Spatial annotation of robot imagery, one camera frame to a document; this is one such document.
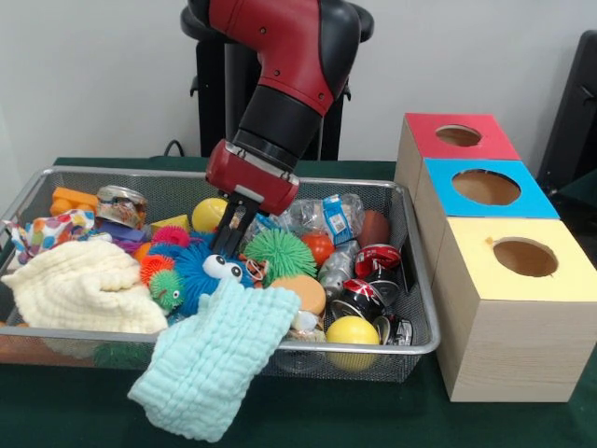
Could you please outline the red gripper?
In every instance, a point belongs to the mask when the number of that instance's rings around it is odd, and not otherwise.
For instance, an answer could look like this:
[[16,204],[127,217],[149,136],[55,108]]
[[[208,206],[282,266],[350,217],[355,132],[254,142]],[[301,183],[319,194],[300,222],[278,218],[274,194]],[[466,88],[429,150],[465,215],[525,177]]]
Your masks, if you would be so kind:
[[280,215],[294,201],[299,191],[299,179],[280,168],[220,140],[206,167],[206,179],[226,193],[238,193],[258,205],[244,205],[240,196],[229,196],[223,217],[218,224],[211,250],[218,255],[233,257],[241,240],[259,210]]

